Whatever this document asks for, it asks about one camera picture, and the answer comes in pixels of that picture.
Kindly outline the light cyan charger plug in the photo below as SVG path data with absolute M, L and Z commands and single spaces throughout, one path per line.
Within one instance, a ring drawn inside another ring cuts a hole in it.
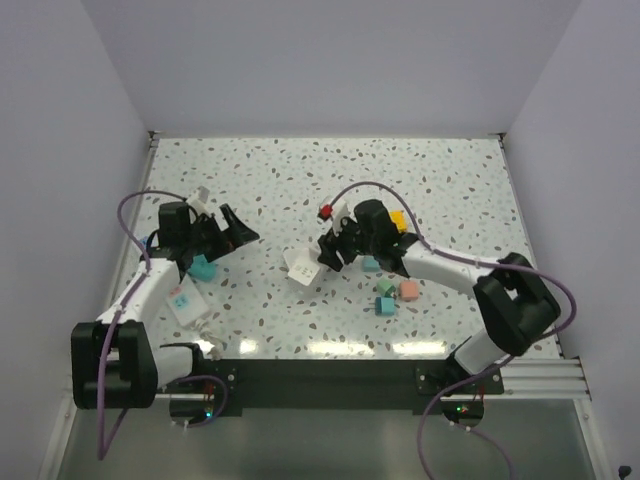
M 364 272 L 379 272 L 381 270 L 379 262 L 373 256 L 364 256 L 362 258 L 362 270 Z

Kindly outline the white socket adapter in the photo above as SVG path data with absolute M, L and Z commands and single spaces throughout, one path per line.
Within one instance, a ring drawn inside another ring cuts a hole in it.
M 313 247 L 290 248 L 283 252 L 286 277 L 292 288 L 305 295 L 315 292 L 324 273 L 318 256 L 319 252 Z

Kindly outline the white cartoon sticker adapter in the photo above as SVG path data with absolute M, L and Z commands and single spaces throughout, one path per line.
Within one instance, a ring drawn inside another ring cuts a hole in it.
M 322 274 L 322 266 L 309 257 L 298 257 L 288 271 L 289 280 L 300 289 L 308 289 Z

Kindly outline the light blue triangular item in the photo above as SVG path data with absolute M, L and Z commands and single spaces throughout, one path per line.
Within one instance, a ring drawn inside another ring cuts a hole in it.
M 217 266 L 210 262 L 204 255 L 198 255 L 188 269 L 188 274 L 199 282 L 211 282 L 217 273 Z

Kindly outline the green charger plug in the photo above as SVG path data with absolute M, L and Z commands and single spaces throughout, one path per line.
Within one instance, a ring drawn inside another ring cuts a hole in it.
M 395 298 L 397 293 L 396 285 L 388 278 L 379 278 L 376 283 L 376 291 L 379 296 Z

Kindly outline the yellow cube socket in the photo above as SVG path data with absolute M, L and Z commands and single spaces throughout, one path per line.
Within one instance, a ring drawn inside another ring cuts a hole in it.
M 391 211 L 389 216 L 399 233 L 405 233 L 408 231 L 408 224 L 403 211 Z

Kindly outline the teal blue charger plug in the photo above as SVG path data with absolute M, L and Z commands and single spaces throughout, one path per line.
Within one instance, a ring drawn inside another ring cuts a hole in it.
M 374 301 L 374 311 L 376 316 L 389 317 L 396 312 L 395 300 L 392 297 L 378 296 Z

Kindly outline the salmon pink charger plug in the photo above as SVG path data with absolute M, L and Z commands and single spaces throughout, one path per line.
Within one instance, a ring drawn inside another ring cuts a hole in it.
M 398 295 L 402 301 L 416 301 L 420 297 L 419 285 L 410 280 L 402 281 L 398 286 Z

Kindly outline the white power strip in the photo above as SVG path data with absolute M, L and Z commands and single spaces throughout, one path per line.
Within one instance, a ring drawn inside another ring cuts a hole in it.
M 180 271 L 178 263 L 161 256 L 149 257 L 149 268 L 145 262 L 140 264 L 142 283 L 131 298 L 135 318 L 147 324 L 163 305 L 183 327 L 206 317 L 210 308 L 191 278 Z

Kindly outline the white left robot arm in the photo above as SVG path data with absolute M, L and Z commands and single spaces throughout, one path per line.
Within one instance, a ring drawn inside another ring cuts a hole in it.
M 142 409 L 172 382 L 185 392 L 205 385 L 207 368 L 199 347 L 173 343 L 152 348 L 146 324 L 180 286 L 196 257 L 214 261 L 259 240 L 229 205 L 220 210 L 224 227 L 214 215 L 198 213 L 185 201 L 160 206 L 157 242 L 143 250 L 132 283 L 97 320 L 72 330 L 72 387 L 78 408 Z

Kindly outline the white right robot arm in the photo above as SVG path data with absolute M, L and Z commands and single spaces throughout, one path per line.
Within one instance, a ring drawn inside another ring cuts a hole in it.
M 318 216 L 332 224 L 318 240 L 318 260 L 332 270 L 370 256 L 386 272 L 435 282 L 476 301 L 484 327 L 456 347 L 433 376 L 440 388 L 469 392 L 481 372 L 523 355 L 560 316 L 558 302 L 518 253 L 491 260 L 429 248 L 418 234 L 400 231 L 377 199 L 353 211 L 342 202 L 326 203 Z

